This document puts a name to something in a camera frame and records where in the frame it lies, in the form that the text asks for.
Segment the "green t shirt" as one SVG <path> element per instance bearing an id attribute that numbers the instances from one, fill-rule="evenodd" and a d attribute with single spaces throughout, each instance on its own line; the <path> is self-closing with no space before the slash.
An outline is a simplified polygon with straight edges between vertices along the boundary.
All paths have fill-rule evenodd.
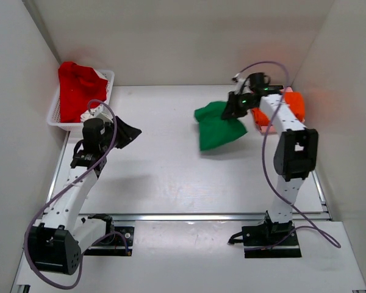
<path id="1" fill-rule="evenodd" d="M 248 131 L 236 118 L 223 120 L 225 101 L 214 101 L 196 109 L 194 118 L 199 127 L 199 150 L 209 151 L 243 137 Z"/>

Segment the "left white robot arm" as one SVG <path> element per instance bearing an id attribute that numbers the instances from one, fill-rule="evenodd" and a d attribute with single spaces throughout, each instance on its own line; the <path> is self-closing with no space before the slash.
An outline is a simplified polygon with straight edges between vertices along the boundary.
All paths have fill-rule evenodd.
<path id="1" fill-rule="evenodd" d="M 40 223 L 28 232 L 28 259 L 33 269 L 72 275 L 89 247 L 113 236 L 111 216 L 79 218 L 79 214 L 107 164 L 109 150 L 128 146 L 141 133 L 119 117 L 84 122 L 62 194 L 44 209 Z"/>

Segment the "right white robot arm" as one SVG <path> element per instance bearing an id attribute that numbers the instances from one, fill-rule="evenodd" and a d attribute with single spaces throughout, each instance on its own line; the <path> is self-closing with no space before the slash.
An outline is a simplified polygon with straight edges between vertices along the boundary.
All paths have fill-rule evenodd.
<path id="1" fill-rule="evenodd" d="M 229 92 L 222 119 L 240 118 L 251 109 L 265 114 L 279 136 L 273 158 L 278 181 L 271 208 L 263 221 L 247 229 L 246 239 L 254 245 L 270 248 L 286 241 L 294 232 L 292 214 L 298 192 L 317 161 L 318 132 L 308 129 L 285 102 L 286 92 L 270 87 L 271 79 L 265 73 L 253 73 L 242 79 L 232 78 L 236 86 Z"/>

